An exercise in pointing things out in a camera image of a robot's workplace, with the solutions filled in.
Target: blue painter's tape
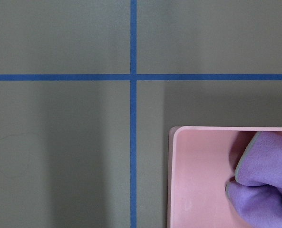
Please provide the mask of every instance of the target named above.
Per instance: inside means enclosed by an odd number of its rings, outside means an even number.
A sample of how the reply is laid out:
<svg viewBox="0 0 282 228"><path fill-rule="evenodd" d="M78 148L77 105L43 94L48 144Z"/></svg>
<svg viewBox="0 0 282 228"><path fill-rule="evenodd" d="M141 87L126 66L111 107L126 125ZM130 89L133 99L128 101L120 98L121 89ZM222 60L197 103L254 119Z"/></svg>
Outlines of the blue painter's tape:
<svg viewBox="0 0 282 228"><path fill-rule="evenodd" d="M136 228L136 80L130 81L130 224Z"/></svg>
<svg viewBox="0 0 282 228"><path fill-rule="evenodd" d="M282 74L105 74L105 75L0 75L0 81L182 81L282 80Z"/></svg>
<svg viewBox="0 0 282 228"><path fill-rule="evenodd" d="M136 74L136 0L130 1L130 73Z"/></svg>

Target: pink plastic container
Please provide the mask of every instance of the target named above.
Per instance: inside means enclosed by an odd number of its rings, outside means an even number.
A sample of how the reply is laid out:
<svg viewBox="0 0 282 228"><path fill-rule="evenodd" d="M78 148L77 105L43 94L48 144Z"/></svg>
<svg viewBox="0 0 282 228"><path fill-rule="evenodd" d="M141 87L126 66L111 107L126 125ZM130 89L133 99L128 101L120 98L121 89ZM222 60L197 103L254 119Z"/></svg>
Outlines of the pink plastic container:
<svg viewBox="0 0 282 228"><path fill-rule="evenodd" d="M256 131L273 127L175 127L169 133L168 228L250 228L225 185Z"/></svg>

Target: gray-green surface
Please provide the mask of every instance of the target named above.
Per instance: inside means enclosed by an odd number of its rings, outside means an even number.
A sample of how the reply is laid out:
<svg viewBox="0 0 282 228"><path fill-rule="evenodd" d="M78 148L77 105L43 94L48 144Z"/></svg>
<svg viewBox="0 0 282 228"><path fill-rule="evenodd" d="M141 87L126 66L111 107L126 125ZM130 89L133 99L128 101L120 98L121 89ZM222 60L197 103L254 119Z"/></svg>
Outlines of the gray-green surface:
<svg viewBox="0 0 282 228"><path fill-rule="evenodd" d="M129 73L129 0L0 0L0 74Z"/></svg>
<svg viewBox="0 0 282 228"><path fill-rule="evenodd" d="M281 74L282 1L138 1L138 73Z"/></svg>
<svg viewBox="0 0 282 228"><path fill-rule="evenodd" d="M138 228L166 227L172 127L282 127L282 81L144 81L137 89Z"/></svg>
<svg viewBox="0 0 282 228"><path fill-rule="evenodd" d="M0 82L0 228L129 228L129 82Z"/></svg>

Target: lavender fabric fold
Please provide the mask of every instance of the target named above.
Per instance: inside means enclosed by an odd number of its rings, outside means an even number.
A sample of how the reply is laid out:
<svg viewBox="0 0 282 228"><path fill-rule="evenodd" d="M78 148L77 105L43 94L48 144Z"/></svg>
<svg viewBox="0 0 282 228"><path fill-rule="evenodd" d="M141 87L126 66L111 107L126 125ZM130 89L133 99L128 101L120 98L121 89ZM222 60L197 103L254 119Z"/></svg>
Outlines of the lavender fabric fold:
<svg viewBox="0 0 282 228"><path fill-rule="evenodd" d="M232 181L226 192L238 214L254 228L282 228L282 194L276 187L249 187Z"/></svg>
<svg viewBox="0 0 282 228"><path fill-rule="evenodd" d="M226 192L238 214L255 228L282 228L282 136L257 132Z"/></svg>
<svg viewBox="0 0 282 228"><path fill-rule="evenodd" d="M282 188L282 136L257 132L237 165L235 179L246 186Z"/></svg>

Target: purple fabric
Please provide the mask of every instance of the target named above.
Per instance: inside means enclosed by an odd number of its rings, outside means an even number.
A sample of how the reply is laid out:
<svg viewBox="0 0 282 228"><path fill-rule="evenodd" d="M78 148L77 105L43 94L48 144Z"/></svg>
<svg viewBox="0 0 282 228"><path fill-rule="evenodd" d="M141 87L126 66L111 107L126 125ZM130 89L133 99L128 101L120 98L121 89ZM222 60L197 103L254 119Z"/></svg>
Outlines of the purple fabric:
<svg viewBox="0 0 282 228"><path fill-rule="evenodd" d="M282 188L282 136L257 132L237 165L235 179L246 186Z"/></svg>
<svg viewBox="0 0 282 228"><path fill-rule="evenodd" d="M282 136L257 132L226 192L238 214L255 228L282 228Z"/></svg>
<svg viewBox="0 0 282 228"><path fill-rule="evenodd" d="M282 228L282 195L276 187L248 187L232 181L226 192L238 214L254 228Z"/></svg>

